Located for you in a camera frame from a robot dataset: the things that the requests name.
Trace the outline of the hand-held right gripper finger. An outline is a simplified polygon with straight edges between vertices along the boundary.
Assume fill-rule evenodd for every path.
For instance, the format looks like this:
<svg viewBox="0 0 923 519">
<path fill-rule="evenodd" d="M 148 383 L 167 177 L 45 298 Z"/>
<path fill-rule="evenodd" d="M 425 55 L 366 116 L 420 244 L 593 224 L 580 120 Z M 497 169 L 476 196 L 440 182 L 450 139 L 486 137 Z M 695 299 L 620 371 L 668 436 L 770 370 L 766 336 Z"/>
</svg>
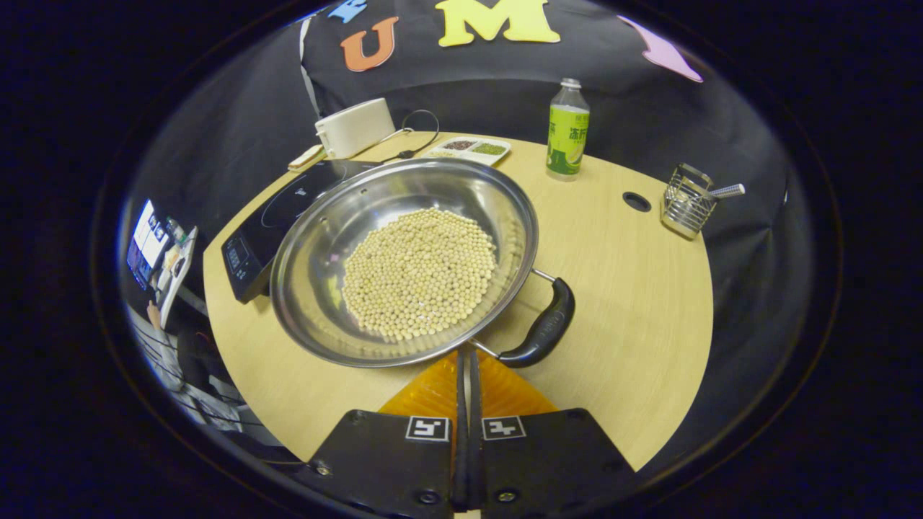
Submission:
<svg viewBox="0 0 923 519">
<path fill-rule="evenodd" d="M 306 465 L 306 483 L 369 515 L 451 515 L 468 497 L 464 361 L 426 368 L 378 412 L 340 418 Z"/>
<path fill-rule="evenodd" d="M 580 407 L 557 409 L 510 368 L 469 355 L 469 499 L 485 515 L 590 515 L 637 476 Z"/>
</svg>

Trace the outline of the large heap of soybeans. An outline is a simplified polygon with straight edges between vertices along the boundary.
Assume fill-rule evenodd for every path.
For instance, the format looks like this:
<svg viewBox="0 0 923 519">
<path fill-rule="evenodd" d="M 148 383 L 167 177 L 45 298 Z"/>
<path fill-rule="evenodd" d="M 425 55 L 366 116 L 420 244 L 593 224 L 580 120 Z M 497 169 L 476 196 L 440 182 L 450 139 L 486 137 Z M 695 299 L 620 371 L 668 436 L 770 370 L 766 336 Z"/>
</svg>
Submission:
<svg viewBox="0 0 923 519">
<path fill-rule="evenodd" d="M 390 342 L 444 332 L 481 305 L 495 249 L 476 221 L 451 211 L 402 214 L 346 259 L 346 308 L 360 328 Z"/>
</svg>

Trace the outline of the stainless steel pot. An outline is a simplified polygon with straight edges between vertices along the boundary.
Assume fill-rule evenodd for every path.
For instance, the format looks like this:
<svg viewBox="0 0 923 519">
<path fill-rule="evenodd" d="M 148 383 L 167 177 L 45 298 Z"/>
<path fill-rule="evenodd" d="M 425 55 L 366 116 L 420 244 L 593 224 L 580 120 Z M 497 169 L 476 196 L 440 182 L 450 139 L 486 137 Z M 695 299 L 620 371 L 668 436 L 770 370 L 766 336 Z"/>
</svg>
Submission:
<svg viewBox="0 0 923 519">
<path fill-rule="evenodd" d="M 447 210 L 472 219 L 495 243 L 495 268 L 481 305 L 444 332 L 390 342 L 360 328 L 343 299 L 344 263 L 371 231 L 402 214 Z M 353 175 L 304 211 L 281 242 L 270 298 L 294 342 L 338 365 L 385 368 L 437 358 L 495 321 L 534 272 L 538 219 L 508 175 L 451 158 L 404 160 Z"/>
</svg>

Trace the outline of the black induction cooktop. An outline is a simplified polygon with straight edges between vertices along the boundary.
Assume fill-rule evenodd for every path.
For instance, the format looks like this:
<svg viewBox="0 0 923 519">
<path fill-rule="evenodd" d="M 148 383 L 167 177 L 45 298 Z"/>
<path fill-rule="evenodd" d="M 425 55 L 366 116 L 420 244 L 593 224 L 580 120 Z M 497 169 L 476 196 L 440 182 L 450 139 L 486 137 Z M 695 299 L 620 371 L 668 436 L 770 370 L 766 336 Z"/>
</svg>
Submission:
<svg viewBox="0 0 923 519">
<path fill-rule="evenodd" d="M 222 259 L 240 303 L 268 296 L 277 250 L 290 227 L 309 207 L 342 181 L 379 167 L 376 161 L 322 160 L 267 198 L 221 245 Z"/>
</svg>

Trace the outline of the white divided plate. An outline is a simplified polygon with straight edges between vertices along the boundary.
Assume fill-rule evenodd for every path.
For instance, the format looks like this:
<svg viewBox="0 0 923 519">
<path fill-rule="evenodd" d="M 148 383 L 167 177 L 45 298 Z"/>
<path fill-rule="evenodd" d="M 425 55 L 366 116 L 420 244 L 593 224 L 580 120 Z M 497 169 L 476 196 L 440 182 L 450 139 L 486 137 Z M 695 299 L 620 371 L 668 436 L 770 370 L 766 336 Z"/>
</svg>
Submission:
<svg viewBox="0 0 923 519">
<path fill-rule="evenodd" d="M 451 159 L 459 159 L 459 160 L 465 160 L 465 161 L 478 162 L 478 164 L 484 164 L 484 165 L 487 165 L 487 167 L 493 167 L 493 166 L 496 165 L 502 158 L 504 158 L 505 155 L 507 155 L 508 152 L 510 152 L 510 150 L 511 150 L 511 145 L 510 145 L 507 141 L 499 141 L 498 139 L 491 139 L 491 138 L 475 138 L 475 137 L 455 137 L 455 138 L 458 138 L 458 139 L 476 139 L 477 143 L 476 143 L 475 145 L 473 145 L 471 148 L 468 148 L 468 150 L 464 150 L 464 151 L 453 151 L 453 150 L 445 150 L 444 148 L 441 148 L 441 145 L 442 145 L 442 144 L 445 144 L 445 142 L 446 142 L 446 141 L 445 141 L 445 142 L 443 142 L 443 143 L 437 145 L 436 147 L 432 148 L 431 150 L 426 151 L 424 154 L 422 154 L 421 157 L 422 157 L 422 158 L 446 158 L 446 159 L 451 158 Z M 507 147 L 508 147 L 508 151 L 507 151 L 504 155 L 502 155 L 502 156 L 488 156 L 488 155 L 484 155 L 484 154 L 475 154 L 474 152 L 471 152 L 472 148 L 474 148 L 475 146 L 481 144 L 482 142 L 488 142 L 488 143 L 498 144 L 498 145 L 501 145 L 501 146 L 507 146 Z"/>
</svg>

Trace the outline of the green label drink bottle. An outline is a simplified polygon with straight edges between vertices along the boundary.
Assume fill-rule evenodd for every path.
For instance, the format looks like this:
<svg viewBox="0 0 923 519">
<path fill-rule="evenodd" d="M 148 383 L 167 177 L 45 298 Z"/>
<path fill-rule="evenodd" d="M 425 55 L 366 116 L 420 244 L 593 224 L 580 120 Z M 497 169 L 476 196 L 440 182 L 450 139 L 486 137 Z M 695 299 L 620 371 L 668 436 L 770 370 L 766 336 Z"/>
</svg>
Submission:
<svg viewBox="0 0 923 519">
<path fill-rule="evenodd" d="M 577 180 L 589 131 L 590 106 L 579 80 L 564 78 L 549 108 L 545 171 L 563 182 Z"/>
</svg>

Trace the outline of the small pale green plate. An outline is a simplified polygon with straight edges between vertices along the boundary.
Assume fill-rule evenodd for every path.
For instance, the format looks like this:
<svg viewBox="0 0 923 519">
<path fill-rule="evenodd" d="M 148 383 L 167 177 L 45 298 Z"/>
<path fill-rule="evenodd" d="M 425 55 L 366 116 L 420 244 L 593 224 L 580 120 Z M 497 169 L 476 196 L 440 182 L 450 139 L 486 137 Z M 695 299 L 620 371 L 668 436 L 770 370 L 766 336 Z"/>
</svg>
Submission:
<svg viewBox="0 0 923 519">
<path fill-rule="evenodd" d="M 310 161 L 313 161 L 317 158 L 322 158 L 325 155 L 325 148 L 323 145 L 313 145 L 304 151 L 302 154 L 297 156 L 293 161 L 288 164 L 288 171 L 296 171 L 300 168 L 304 168 L 309 164 Z"/>
</svg>

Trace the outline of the white toaster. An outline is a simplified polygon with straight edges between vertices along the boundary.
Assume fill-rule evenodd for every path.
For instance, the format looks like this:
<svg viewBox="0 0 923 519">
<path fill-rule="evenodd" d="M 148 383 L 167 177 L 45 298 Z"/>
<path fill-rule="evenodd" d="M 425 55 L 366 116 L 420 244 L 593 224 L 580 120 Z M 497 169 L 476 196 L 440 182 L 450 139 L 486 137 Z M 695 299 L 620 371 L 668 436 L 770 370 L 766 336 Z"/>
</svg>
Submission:
<svg viewBox="0 0 923 519">
<path fill-rule="evenodd" d="M 353 105 L 314 123 L 316 135 L 332 160 L 346 160 L 396 132 L 384 98 Z"/>
</svg>

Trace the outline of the computer monitor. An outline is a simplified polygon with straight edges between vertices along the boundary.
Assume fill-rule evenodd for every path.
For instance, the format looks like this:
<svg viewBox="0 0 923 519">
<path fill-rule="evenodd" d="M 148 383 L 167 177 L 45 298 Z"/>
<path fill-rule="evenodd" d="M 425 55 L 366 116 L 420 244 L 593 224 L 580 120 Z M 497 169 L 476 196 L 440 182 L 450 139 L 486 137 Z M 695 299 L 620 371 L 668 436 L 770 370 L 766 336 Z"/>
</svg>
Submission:
<svg viewBox="0 0 923 519">
<path fill-rule="evenodd" d="M 142 290 L 151 285 L 155 270 L 162 263 L 172 236 L 165 220 L 159 219 L 154 204 L 146 200 L 128 242 L 125 262 L 132 278 Z"/>
</svg>

